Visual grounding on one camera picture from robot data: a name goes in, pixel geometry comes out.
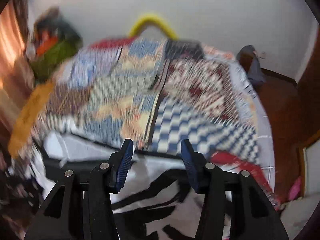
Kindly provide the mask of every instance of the patchwork quilt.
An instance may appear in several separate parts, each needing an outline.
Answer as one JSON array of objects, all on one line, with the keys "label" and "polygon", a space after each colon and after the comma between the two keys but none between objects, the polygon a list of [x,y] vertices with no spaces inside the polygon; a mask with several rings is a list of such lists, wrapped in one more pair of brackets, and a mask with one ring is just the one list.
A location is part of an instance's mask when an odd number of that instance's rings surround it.
[{"label": "patchwork quilt", "polygon": [[188,138],[204,155],[257,164],[255,109],[232,84],[230,62],[194,41],[101,41],[61,65],[31,135],[41,142],[51,130],[71,131],[112,147],[131,138],[170,155]]},{"label": "patchwork quilt", "polygon": [[[61,64],[53,80],[49,99],[19,150],[32,160],[38,181],[46,177],[32,142],[42,144],[52,131],[103,143],[102,152],[130,138],[136,149],[167,154],[138,156],[124,188],[111,194],[121,239],[195,236],[204,198],[186,182],[184,164],[173,156],[180,154],[183,139],[225,171],[249,170],[272,204],[279,205],[268,186],[274,167],[259,166],[259,153],[267,147],[257,142],[269,140],[271,132],[265,131],[267,125],[258,127],[258,121],[267,116],[255,109],[260,107],[253,101],[256,94],[232,54],[195,41],[102,40]],[[93,154],[89,142],[58,141],[61,145],[51,144],[56,155],[58,149],[67,155],[73,150],[73,159]],[[45,192],[53,187],[48,181],[40,184]],[[226,213],[224,239],[230,216]]]}]

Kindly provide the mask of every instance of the bed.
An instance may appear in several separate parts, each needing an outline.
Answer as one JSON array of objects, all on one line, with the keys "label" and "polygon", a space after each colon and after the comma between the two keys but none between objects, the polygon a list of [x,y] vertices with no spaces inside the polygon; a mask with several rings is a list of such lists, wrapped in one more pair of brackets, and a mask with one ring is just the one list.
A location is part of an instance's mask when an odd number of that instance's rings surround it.
[{"label": "bed", "polygon": [[[44,197],[66,170],[89,172],[133,140],[126,184],[111,196],[120,238],[194,237],[203,197],[183,179],[183,139],[223,170],[249,170],[279,206],[268,117],[231,53],[196,41],[105,39],[61,64],[25,108],[15,127],[24,136],[14,133],[9,149],[29,160]],[[229,229],[226,214],[224,238]]]}]

